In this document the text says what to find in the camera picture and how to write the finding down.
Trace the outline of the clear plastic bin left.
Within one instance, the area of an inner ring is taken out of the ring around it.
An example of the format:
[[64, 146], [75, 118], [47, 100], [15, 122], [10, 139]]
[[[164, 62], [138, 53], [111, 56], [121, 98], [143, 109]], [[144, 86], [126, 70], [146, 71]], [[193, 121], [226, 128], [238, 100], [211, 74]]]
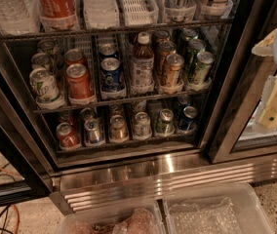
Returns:
[[55, 234], [167, 234], [153, 199], [118, 201], [67, 215]]

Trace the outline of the silver white can bottom shelf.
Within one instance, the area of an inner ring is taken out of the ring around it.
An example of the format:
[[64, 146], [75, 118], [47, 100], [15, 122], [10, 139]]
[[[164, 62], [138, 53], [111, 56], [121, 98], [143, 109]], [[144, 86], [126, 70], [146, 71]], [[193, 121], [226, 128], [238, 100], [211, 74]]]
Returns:
[[151, 133], [150, 117], [146, 112], [136, 114], [134, 133], [137, 137], [147, 137]]

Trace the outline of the red soda can bottom shelf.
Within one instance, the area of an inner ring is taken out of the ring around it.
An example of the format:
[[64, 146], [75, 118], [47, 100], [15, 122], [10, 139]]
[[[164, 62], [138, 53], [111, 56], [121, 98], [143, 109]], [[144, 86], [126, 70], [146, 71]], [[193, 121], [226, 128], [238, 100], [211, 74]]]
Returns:
[[64, 148], [71, 148], [80, 143], [74, 127], [69, 123], [61, 123], [57, 126], [56, 134], [59, 139], [59, 145]]

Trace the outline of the redbull can rear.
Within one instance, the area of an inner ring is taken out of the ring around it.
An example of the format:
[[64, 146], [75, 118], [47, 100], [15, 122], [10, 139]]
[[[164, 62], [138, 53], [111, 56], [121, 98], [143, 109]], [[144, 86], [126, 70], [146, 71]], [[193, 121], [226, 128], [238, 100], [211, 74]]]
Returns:
[[93, 108], [86, 107], [86, 108], [81, 110], [80, 117], [83, 121], [87, 121], [91, 118], [95, 118], [96, 117], [96, 112]]

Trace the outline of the orange soda can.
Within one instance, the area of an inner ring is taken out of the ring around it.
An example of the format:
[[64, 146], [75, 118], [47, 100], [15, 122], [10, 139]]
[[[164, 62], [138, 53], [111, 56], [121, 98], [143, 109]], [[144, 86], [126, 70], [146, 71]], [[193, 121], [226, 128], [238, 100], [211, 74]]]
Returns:
[[71, 64], [87, 65], [87, 59], [79, 49], [70, 49], [64, 54], [64, 61], [67, 66]]
[[72, 98], [83, 99], [93, 95], [89, 69], [80, 63], [71, 64], [66, 68], [66, 81]]

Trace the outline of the white plastic shelf tray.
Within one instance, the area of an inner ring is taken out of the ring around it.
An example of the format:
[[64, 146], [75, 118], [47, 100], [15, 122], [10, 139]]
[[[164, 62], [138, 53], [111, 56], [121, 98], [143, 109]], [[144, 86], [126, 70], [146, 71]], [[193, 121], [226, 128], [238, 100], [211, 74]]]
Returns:
[[159, 9], [155, 0], [119, 0], [128, 27], [156, 24]]

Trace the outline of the blue pepsi can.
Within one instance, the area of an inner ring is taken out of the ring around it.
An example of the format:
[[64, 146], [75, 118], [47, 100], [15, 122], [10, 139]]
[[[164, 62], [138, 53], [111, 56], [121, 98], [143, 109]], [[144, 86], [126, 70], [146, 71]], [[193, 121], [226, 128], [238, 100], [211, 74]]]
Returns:
[[108, 93], [118, 92], [124, 89], [121, 79], [122, 67], [117, 58], [105, 58], [100, 63], [100, 79], [102, 89]]
[[107, 59], [107, 58], [115, 58], [118, 59], [118, 49], [117, 47], [112, 44], [102, 44], [99, 46], [99, 58], [100, 59]]

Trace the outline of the orange gold can front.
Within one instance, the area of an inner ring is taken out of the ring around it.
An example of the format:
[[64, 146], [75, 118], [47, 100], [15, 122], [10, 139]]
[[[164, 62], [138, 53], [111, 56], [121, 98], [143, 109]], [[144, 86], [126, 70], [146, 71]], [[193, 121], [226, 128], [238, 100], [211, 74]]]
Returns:
[[166, 56], [161, 77], [161, 85], [172, 88], [179, 83], [180, 73], [184, 66], [184, 58], [179, 54]]

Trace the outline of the white green soda can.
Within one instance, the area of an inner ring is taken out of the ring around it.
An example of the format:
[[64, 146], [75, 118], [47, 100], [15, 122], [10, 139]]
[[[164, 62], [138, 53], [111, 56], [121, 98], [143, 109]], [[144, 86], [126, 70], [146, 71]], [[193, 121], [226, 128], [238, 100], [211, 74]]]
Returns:
[[60, 96], [55, 76], [44, 67], [33, 69], [29, 74], [29, 82], [41, 102], [55, 101]]

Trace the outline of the clear water bottle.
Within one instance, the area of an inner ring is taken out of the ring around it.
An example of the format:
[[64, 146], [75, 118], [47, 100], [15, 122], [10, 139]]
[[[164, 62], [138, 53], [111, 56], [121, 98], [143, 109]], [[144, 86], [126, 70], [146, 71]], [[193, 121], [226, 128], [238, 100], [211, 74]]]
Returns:
[[9, 35], [37, 33], [38, 0], [0, 0], [0, 32]]

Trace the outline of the brown tea bottle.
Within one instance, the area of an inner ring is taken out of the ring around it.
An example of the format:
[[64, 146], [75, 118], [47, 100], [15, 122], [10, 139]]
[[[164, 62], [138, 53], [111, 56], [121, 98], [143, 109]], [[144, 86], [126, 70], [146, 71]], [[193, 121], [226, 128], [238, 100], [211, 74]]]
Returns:
[[131, 58], [132, 85], [147, 87], [152, 83], [152, 71], [154, 67], [154, 53], [149, 45], [150, 35], [140, 32], [133, 47]]

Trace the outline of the fridge glass door right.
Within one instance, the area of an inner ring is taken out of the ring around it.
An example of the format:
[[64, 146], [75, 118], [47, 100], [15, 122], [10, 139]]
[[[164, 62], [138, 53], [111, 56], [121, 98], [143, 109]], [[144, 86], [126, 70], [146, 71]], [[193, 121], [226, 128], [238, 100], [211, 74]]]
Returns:
[[252, 47], [276, 26], [277, 0], [240, 0], [222, 57], [228, 72], [218, 100], [221, 118], [208, 143], [213, 163], [277, 153], [277, 136], [240, 138], [266, 79], [277, 72], [273, 58], [253, 55]]

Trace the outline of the green can bottom shelf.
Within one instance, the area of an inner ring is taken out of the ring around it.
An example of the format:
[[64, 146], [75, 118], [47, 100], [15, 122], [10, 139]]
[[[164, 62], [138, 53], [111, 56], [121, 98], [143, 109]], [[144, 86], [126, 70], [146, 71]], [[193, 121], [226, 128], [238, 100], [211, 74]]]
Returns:
[[164, 108], [159, 112], [156, 122], [156, 132], [162, 135], [171, 134], [174, 131], [174, 113], [168, 108]]

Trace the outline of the blue pepsi can front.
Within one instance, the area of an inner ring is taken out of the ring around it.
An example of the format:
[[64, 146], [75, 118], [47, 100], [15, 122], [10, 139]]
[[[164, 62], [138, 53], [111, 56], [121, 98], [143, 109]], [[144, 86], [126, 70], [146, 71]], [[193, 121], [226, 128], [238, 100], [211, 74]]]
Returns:
[[108, 93], [118, 92], [124, 89], [121, 79], [122, 67], [117, 58], [105, 58], [100, 63], [100, 79], [102, 89]]

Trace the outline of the silver blue redbull can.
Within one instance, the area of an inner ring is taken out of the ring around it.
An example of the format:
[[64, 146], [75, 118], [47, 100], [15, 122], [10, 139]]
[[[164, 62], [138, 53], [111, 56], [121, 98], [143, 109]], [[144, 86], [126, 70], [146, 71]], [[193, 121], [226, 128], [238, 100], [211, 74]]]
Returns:
[[99, 121], [91, 118], [84, 123], [85, 141], [88, 144], [98, 144], [103, 140]]

